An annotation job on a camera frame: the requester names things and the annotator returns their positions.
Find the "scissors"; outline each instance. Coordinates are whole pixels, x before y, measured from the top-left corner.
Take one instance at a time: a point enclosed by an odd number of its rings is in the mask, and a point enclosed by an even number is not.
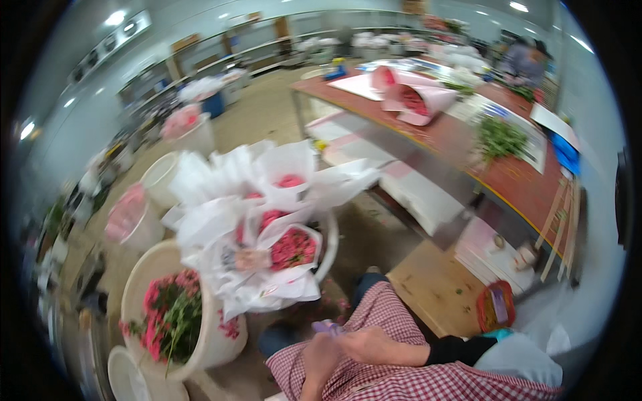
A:
[[[317,333],[330,333],[330,337],[332,338],[345,334],[343,327],[330,319],[313,322],[312,329]]]

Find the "black sleeve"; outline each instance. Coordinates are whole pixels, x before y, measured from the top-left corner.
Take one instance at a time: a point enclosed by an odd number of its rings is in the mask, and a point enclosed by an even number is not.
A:
[[[430,344],[430,356],[424,366],[460,361],[473,366],[490,347],[497,344],[497,339],[473,337],[468,341],[455,336],[440,338]]]

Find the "ceiling light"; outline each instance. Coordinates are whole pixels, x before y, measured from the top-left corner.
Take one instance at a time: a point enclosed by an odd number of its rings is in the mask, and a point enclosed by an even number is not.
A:
[[[588,51],[590,51],[591,53],[595,54],[595,53],[593,52],[593,49],[591,49],[591,48],[589,47],[589,45],[587,45],[587,44],[586,44],[582,39],[576,38],[576,37],[574,37],[573,35],[570,35],[570,37],[571,37],[571,38],[573,38],[573,39],[575,39],[575,42],[578,42],[579,44],[581,44],[581,45],[582,45],[582,47],[583,47],[584,49],[587,49],[587,50],[588,50]]]
[[[25,139],[26,137],[28,137],[34,128],[36,128],[36,124],[34,124],[33,122],[27,124],[27,126],[24,127],[24,129],[20,133],[20,139]]]
[[[510,2],[510,6],[512,8],[514,8],[515,10],[517,10],[517,11],[521,11],[521,12],[524,12],[524,13],[528,12],[528,8],[525,5],[519,4],[519,3],[515,3],[514,1]]]
[[[105,21],[105,24],[107,25],[120,25],[121,22],[125,20],[125,12],[122,10],[119,10],[112,15],[109,16],[109,18]]]

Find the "checkered apron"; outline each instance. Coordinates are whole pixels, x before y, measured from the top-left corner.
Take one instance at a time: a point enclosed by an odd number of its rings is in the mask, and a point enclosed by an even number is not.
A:
[[[379,282],[368,290],[344,327],[356,331],[368,326],[380,326],[399,342],[426,344],[388,282]],[[291,401],[300,398],[306,378],[302,354],[306,344],[284,348],[266,361]],[[323,400],[553,400],[559,392],[559,388],[488,373],[461,362],[408,368],[362,364],[344,358],[325,385]]]

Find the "shoe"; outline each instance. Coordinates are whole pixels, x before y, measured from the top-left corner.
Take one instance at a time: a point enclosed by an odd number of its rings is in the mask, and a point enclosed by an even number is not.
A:
[[[365,270],[366,273],[379,273],[381,274],[381,269],[379,269],[379,266],[370,266]]]

